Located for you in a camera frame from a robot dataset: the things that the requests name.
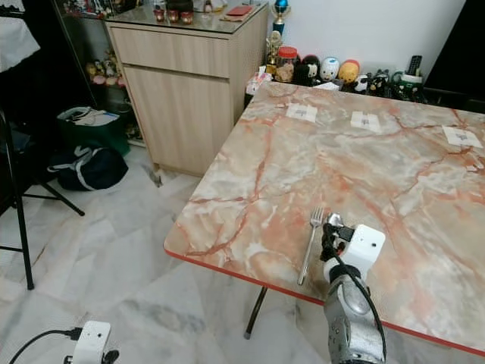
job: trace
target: black bag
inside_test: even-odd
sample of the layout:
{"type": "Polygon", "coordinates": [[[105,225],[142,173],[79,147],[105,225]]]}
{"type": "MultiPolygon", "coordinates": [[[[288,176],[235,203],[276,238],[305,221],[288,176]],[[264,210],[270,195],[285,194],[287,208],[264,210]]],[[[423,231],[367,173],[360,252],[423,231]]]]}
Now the black bag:
{"type": "Polygon", "coordinates": [[[114,149],[77,146],[74,151],[51,157],[49,172],[56,173],[66,190],[103,190],[117,184],[128,166],[114,149]]]}

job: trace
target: small jar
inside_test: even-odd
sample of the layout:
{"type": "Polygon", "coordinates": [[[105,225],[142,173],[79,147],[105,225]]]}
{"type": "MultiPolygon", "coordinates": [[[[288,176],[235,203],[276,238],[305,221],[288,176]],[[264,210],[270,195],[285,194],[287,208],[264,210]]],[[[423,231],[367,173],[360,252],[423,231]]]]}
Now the small jar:
{"type": "Polygon", "coordinates": [[[155,15],[155,19],[157,21],[164,21],[165,20],[165,11],[164,9],[154,9],[153,14],[155,15]]]}
{"type": "Polygon", "coordinates": [[[173,21],[174,23],[179,21],[179,11],[178,10],[169,10],[168,11],[168,20],[173,21]]]}
{"type": "Polygon", "coordinates": [[[192,13],[191,11],[182,11],[180,13],[180,19],[182,19],[182,23],[184,24],[192,24],[192,22],[194,21],[194,13],[192,13]]]}
{"type": "Polygon", "coordinates": [[[298,51],[293,47],[280,47],[276,62],[276,81],[291,82],[295,71],[298,51]]]}

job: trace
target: marble table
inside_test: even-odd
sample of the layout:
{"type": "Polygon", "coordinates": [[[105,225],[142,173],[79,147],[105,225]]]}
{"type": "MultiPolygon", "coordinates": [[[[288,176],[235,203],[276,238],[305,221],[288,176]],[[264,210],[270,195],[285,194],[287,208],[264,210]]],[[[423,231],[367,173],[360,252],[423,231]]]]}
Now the marble table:
{"type": "Polygon", "coordinates": [[[386,326],[485,356],[485,149],[450,144],[442,126],[485,145],[485,115],[265,83],[165,250],[323,304],[318,240],[296,283],[310,212],[323,206],[386,234],[367,279],[386,326]]]}

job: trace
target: red table edge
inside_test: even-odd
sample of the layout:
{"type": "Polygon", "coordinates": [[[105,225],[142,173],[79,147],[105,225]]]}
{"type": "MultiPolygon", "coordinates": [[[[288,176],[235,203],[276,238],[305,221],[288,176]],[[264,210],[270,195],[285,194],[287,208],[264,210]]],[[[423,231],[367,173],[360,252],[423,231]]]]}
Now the red table edge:
{"type": "MultiPolygon", "coordinates": [[[[316,298],[311,298],[311,297],[305,296],[303,294],[300,294],[300,293],[297,293],[297,292],[293,292],[292,290],[287,290],[286,288],[277,287],[277,286],[274,286],[273,284],[268,284],[268,283],[265,283],[265,282],[261,282],[261,281],[258,281],[257,279],[250,278],[250,277],[247,277],[245,275],[241,275],[239,273],[235,273],[233,271],[228,271],[228,270],[226,270],[224,268],[216,267],[214,265],[209,265],[209,264],[206,264],[204,262],[200,262],[198,260],[194,260],[194,259],[188,258],[186,256],[181,256],[180,254],[173,253],[170,250],[167,250],[165,248],[165,246],[164,246],[164,250],[165,250],[165,252],[169,256],[172,256],[174,258],[177,258],[177,259],[180,259],[180,260],[183,260],[183,261],[186,261],[186,262],[195,264],[195,265],[200,265],[200,266],[202,266],[204,268],[208,268],[208,269],[211,269],[213,271],[219,271],[220,273],[224,273],[226,275],[231,275],[233,277],[242,279],[243,281],[248,281],[249,283],[253,283],[253,284],[257,284],[259,286],[267,287],[267,288],[269,288],[271,290],[276,290],[278,292],[281,292],[281,293],[287,294],[289,296],[293,296],[293,297],[299,298],[299,299],[304,300],[304,301],[308,301],[308,302],[311,302],[311,303],[316,303],[316,304],[318,304],[320,306],[323,306],[324,305],[324,302],[323,301],[317,300],[316,298]]],[[[414,331],[414,330],[411,330],[409,328],[403,328],[402,326],[394,325],[394,324],[391,324],[391,323],[385,322],[385,321],[382,321],[382,325],[383,326],[386,326],[387,328],[391,328],[393,330],[400,331],[400,332],[402,332],[404,334],[409,334],[409,335],[414,336],[414,337],[419,337],[420,339],[425,339],[425,340],[431,341],[432,343],[435,343],[435,344],[443,345],[445,347],[451,347],[453,349],[465,351],[467,353],[475,354],[475,355],[478,355],[478,356],[485,356],[485,351],[483,351],[483,350],[474,349],[473,347],[466,347],[465,345],[453,343],[451,341],[447,341],[447,340],[444,340],[444,339],[440,339],[438,337],[434,337],[434,336],[430,336],[430,335],[427,335],[427,334],[423,334],[421,332],[414,331]]]]}

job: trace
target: tripod stand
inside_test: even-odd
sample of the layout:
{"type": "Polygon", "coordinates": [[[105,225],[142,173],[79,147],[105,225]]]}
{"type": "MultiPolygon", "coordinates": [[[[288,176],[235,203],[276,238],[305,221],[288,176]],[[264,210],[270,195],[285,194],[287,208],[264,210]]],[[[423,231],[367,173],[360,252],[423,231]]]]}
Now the tripod stand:
{"type": "MultiPolygon", "coordinates": [[[[16,170],[18,167],[17,163],[17,154],[14,148],[14,141],[12,138],[12,132],[10,128],[10,124],[5,120],[5,116],[0,110],[0,130],[4,131],[5,134],[5,144],[7,146],[7,164],[8,164],[8,174],[12,183],[13,189],[13,206],[17,210],[17,218],[18,218],[18,226],[20,230],[20,241],[21,241],[21,248],[15,248],[11,246],[0,246],[2,250],[10,250],[12,252],[19,252],[23,254],[23,263],[25,265],[25,277],[27,280],[27,289],[33,290],[34,284],[32,279],[32,268],[30,266],[30,256],[29,256],[29,243],[27,239],[27,228],[25,226],[25,215],[23,213],[23,202],[22,202],[22,194],[19,191],[19,186],[17,184],[17,174],[16,170]]],[[[66,199],[62,196],[57,190],[49,186],[47,183],[43,182],[39,178],[34,175],[31,175],[31,178],[34,179],[35,182],[40,184],[44,187],[48,192],[50,192],[54,196],[40,196],[40,195],[33,195],[33,194],[24,194],[25,197],[33,197],[37,199],[58,199],[73,209],[77,214],[80,216],[84,216],[84,212],[78,209],[71,201],[66,199]]]]}

